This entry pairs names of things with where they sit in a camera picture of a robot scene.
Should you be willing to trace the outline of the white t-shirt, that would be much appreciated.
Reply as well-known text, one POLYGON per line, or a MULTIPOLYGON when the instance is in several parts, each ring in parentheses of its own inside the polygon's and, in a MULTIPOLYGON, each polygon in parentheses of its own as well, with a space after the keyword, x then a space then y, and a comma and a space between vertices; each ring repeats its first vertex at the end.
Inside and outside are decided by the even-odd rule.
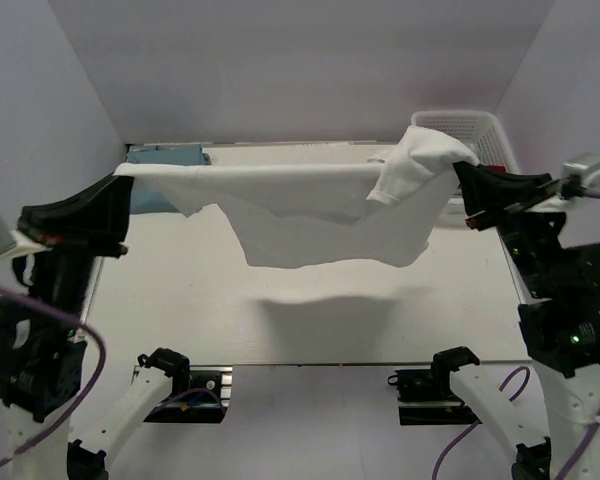
POLYGON ((251 267, 296 269, 344 260, 411 265, 474 151, 410 126, 382 162, 254 166, 123 163, 118 176, 162 193, 183 215, 216 205, 251 267))

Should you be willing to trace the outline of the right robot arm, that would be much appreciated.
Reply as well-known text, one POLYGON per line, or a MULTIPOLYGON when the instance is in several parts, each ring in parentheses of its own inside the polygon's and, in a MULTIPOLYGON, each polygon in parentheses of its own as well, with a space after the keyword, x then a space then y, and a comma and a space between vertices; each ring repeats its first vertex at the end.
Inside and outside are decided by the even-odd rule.
POLYGON ((495 229, 531 302, 519 327, 544 397, 548 427, 526 421, 468 348, 437 353, 431 384, 458 397, 513 458, 515 479, 600 479, 600 243, 565 248, 565 208, 600 199, 600 155, 561 176, 516 175, 458 162, 467 226, 495 229))

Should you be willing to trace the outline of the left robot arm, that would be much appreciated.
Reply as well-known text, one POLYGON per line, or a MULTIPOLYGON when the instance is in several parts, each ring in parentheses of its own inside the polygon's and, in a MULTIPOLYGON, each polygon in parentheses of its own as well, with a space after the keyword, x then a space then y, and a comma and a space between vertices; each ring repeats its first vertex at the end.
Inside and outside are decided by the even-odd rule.
POLYGON ((82 376, 89 343, 104 341, 81 316, 100 257, 118 258, 134 181, 109 175, 59 202, 26 206, 15 229, 0 217, 0 258, 10 259, 19 294, 0 286, 0 400, 8 421, 13 479, 105 479, 123 445, 153 410, 191 387, 189 360, 166 348, 139 358, 122 398, 77 439, 70 418, 94 387, 82 376))

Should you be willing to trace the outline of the red t-shirt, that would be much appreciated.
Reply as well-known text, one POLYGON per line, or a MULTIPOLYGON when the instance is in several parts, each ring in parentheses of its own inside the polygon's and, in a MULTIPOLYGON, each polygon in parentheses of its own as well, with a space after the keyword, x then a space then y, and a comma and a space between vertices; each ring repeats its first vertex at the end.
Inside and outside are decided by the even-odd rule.
POLYGON ((507 173, 507 169, 505 166, 501 166, 501 165, 486 165, 487 168, 489 168, 492 171, 498 172, 498 173, 507 173))

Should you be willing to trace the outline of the folded light blue t-shirt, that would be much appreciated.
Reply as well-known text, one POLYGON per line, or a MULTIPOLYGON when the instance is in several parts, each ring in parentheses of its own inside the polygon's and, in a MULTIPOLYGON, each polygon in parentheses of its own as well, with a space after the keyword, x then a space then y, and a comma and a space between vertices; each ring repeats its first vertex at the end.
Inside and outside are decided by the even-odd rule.
MULTIPOLYGON (((129 150, 126 163, 134 165, 208 166, 211 157, 200 145, 165 147, 152 146, 129 150)), ((135 187, 130 199, 131 214, 177 213, 175 206, 160 192, 135 187)))

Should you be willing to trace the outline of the white plastic basket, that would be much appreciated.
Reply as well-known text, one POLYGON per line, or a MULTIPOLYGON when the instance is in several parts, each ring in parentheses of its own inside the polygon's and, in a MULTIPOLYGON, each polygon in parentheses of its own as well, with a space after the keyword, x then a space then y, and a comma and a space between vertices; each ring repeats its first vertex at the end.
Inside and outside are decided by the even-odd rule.
MULTIPOLYGON (((505 166, 507 172, 517 173, 514 155, 497 118, 476 110, 427 110, 411 116, 411 125, 438 130, 469 147, 481 164, 505 166)), ((441 211, 435 226, 466 229, 465 211, 459 184, 441 211)))

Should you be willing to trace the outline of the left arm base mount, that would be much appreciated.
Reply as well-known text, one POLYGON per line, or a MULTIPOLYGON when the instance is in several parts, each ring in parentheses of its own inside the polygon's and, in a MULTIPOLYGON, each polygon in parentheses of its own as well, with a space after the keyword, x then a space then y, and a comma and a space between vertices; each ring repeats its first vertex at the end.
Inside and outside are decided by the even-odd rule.
POLYGON ((220 424, 224 420, 231 398, 232 367, 194 365, 185 355, 167 348, 139 355, 133 378, 144 367, 162 370, 172 387, 145 423, 220 424))

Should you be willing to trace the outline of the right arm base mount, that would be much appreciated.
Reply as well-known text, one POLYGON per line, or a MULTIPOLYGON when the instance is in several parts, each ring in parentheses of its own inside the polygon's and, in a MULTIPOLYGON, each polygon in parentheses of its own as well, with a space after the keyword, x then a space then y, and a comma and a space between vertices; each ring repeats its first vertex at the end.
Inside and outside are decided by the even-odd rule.
POLYGON ((440 390, 428 369, 396 370, 387 384, 397 392, 401 426, 469 426, 477 420, 456 395, 440 390))

